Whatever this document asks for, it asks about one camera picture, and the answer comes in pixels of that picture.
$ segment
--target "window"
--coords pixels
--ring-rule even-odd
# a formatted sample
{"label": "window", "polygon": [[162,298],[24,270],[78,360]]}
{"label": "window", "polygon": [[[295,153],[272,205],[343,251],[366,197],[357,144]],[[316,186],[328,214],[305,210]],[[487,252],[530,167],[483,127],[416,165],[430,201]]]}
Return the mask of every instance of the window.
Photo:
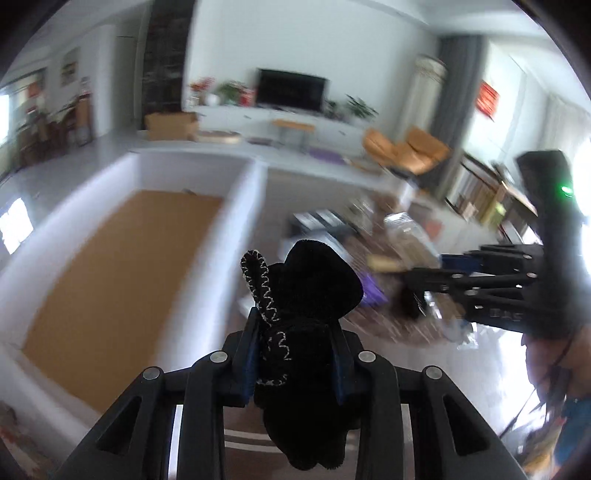
{"label": "window", "polygon": [[591,138],[585,140],[574,157],[573,187],[581,212],[591,216]]}
{"label": "window", "polygon": [[10,118],[9,96],[0,95],[0,145],[8,137],[8,119]]}

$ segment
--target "cardboard box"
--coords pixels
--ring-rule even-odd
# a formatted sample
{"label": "cardboard box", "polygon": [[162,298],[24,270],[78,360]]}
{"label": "cardboard box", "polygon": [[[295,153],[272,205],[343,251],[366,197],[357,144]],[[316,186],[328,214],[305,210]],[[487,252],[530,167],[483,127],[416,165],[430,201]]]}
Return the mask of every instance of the cardboard box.
{"label": "cardboard box", "polygon": [[199,129],[195,112],[151,113],[145,121],[148,140],[192,140]]}

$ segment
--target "black plush toy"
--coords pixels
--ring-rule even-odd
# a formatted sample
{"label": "black plush toy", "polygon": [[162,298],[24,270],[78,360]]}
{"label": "black plush toy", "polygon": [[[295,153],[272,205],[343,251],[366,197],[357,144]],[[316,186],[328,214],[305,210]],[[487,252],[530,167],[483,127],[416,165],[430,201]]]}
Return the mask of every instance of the black plush toy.
{"label": "black plush toy", "polygon": [[251,250],[241,267],[263,320],[254,400],[265,428],[294,467],[337,468],[359,413],[336,401],[329,325],[361,301],[361,282],[334,250],[312,240],[270,267]]}

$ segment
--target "rabbit ear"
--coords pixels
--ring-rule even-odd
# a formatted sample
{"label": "rabbit ear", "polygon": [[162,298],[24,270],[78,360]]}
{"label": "rabbit ear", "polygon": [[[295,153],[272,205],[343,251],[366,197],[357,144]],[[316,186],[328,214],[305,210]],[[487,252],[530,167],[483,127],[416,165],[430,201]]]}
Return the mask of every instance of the rabbit ear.
{"label": "rabbit ear", "polygon": [[269,268],[257,250],[249,250],[240,261],[242,274],[255,300],[262,319],[268,326],[279,321],[269,285]]}

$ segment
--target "television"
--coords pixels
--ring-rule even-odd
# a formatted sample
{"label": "television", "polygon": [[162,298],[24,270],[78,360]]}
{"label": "television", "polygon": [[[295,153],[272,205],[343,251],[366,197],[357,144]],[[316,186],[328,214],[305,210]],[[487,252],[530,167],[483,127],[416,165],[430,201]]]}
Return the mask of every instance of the television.
{"label": "television", "polygon": [[259,69],[256,104],[320,112],[326,83],[312,75]]}

